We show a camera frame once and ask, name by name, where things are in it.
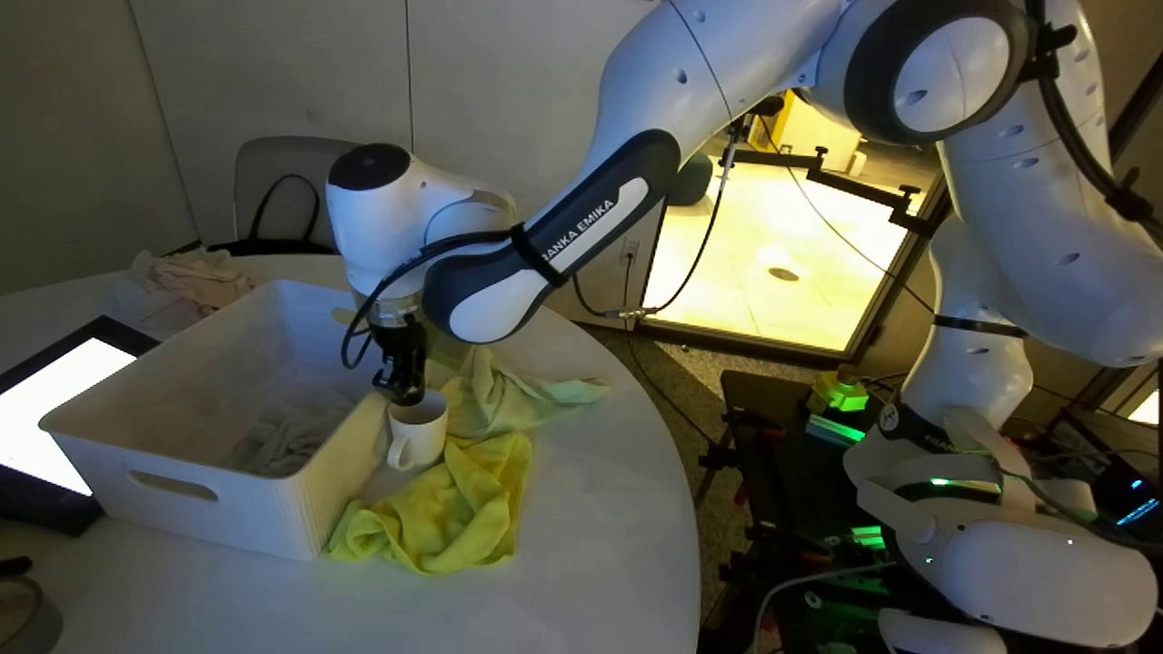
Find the table surface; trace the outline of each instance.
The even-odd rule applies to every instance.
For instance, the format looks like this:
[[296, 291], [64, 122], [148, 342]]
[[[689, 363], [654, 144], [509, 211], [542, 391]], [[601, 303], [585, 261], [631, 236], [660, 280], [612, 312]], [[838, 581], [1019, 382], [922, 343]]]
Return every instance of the table surface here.
[[[345, 288], [336, 257], [246, 257], [256, 280]], [[0, 299], [0, 363], [91, 316], [121, 272]], [[534, 431], [515, 559], [454, 577], [291, 563], [98, 518], [85, 537], [0, 524], [0, 555], [64, 612], [71, 649], [643, 649], [698, 646], [688, 471], [652, 397], [585, 330], [538, 312], [497, 343], [525, 372], [601, 372], [612, 397]]]

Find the white plastic bin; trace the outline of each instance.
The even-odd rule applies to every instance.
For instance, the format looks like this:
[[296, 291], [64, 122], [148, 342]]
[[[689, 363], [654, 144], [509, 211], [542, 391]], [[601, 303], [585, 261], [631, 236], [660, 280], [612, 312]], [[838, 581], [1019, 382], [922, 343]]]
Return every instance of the white plastic bin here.
[[311, 559], [383, 460], [351, 293], [264, 284], [45, 416], [108, 517]]

